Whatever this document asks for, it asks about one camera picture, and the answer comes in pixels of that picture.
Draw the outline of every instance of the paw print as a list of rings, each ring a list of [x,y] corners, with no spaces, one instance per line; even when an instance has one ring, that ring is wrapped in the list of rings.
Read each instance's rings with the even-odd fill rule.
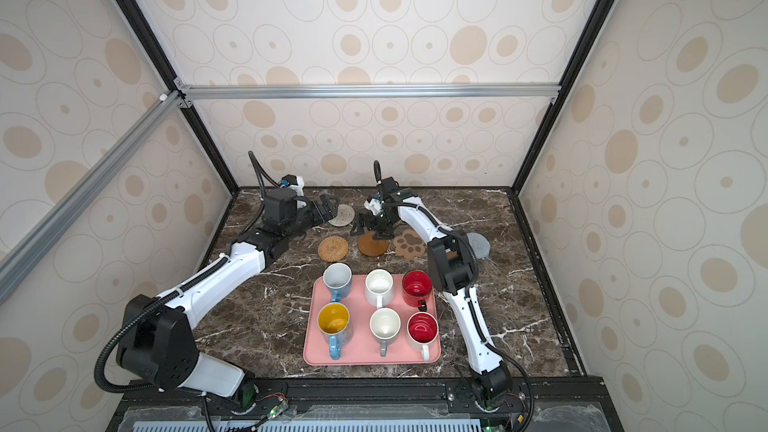
[[[427,246],[416,232],[410,228],[406,229],[402,235],[398,235],[395,241],[395,254],[404,257],[406,260],[413,260],[421,257],[427,252]]]

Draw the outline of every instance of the horizontal metal bar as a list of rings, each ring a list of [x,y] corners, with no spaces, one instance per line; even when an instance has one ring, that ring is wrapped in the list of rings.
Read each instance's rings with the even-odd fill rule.
[[[0,304],[32,272],[56,242],[64,235],[91,201],[104,190],[125,163],[134,156],[149,135],[158,128],[168,111],[178,108],[179,93],[166,92],[168,98],[156,102],[152,109],[130,128],[101,160],[88,171],[72,191],[43,217],[34,229],[17,244],[0,264]]]
[[[349,99],[353,97],[556,97],[560,84],[377,84],[368,86],[184,86],[187,99]]]

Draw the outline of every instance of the red mug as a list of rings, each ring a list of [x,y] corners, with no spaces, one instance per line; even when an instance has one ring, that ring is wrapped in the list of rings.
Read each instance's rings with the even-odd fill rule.
[[[421,353],[422,360],[431,361],[429,346],[437,339],[437,320],[427,312],[416,312],[408,319],[408,345]]]
[[[411,307],[426,312],[426,299],[432,292],[432,280],[426,272],[412,270],[402,277],[402,298]]]

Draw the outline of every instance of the blue mug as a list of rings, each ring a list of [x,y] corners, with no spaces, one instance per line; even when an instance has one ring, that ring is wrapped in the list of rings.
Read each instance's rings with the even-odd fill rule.
[[[317,316],[317,326],[328,342],[328,352],[333,360],[341,359],[341,347],[352,340],[350,310],[339,302],[326,304]]]
[[[352,270],[347,264],[331,264],[322,273],[322,282],[331,293],[331,302],[340,302],[352,290]]]

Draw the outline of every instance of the patterned wallpaper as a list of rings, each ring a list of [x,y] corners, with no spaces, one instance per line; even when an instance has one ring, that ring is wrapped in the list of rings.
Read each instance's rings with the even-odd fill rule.
[[[164,89],[110,0],[0,0],[0,260]]]
[[[768,424],[766,29],[766,0],[620,0],[524,188],[628,431]]]
[[[200,100],[237,183],[257,185],[247,152],[279,179],[374,186],[373,160],[410,186],[509,186],[547,97]]]
[[[558,82],[595,0],[142,0],[186,83]]]
[[[93,382],[125,304],[196,270],[229,200],[172,112],[0,306],[0,430],[101,432],[120,396]],[[107,377],[132,377],[112,357]]]

